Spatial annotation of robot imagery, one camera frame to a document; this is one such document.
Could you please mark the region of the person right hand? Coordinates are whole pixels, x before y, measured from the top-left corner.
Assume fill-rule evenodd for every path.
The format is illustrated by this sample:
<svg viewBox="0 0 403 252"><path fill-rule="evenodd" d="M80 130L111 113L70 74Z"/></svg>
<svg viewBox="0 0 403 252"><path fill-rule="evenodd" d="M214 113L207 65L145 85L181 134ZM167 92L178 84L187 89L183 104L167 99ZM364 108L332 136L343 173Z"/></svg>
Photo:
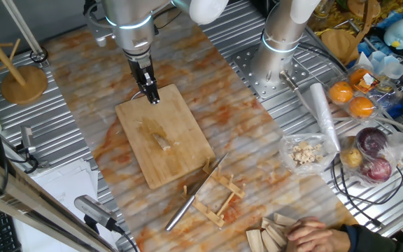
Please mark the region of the person right hand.
<svg viewBox="0 0 403 252"><path fill-rule="evenodd" d="M300 218L289 227L285 235L288 242L296 241L299 244L320 240L327 248L323 252L348 252L351 249L351 241L345 232L327 229L324 223L313 216Z"/></svg>

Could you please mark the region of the person left hand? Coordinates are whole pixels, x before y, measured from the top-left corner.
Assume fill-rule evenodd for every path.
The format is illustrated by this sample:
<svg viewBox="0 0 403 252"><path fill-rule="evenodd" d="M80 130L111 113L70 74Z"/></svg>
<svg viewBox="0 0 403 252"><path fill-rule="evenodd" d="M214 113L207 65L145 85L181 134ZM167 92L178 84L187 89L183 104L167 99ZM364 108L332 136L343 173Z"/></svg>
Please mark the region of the person left hand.
<svg viewBox="0 0 403 252"><path fill-rule="evenodd" d="M289 241L286 252L323 252L327 250L320 240L312 240L299 244L297 241Z"/></svg>

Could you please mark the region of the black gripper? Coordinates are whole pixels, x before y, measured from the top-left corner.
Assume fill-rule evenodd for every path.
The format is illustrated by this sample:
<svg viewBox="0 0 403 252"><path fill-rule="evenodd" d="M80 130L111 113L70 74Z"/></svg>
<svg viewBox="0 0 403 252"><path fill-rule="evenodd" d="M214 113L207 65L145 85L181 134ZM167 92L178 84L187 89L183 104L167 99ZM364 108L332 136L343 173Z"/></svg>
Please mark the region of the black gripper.
<svg viewBox="0 0 403 252"><path fill-rule="evenodd" d="M160 96L155 84L153 61L149 52L134 55L127 54L127 59L136 84L151 104L158 104Z"/></svg>

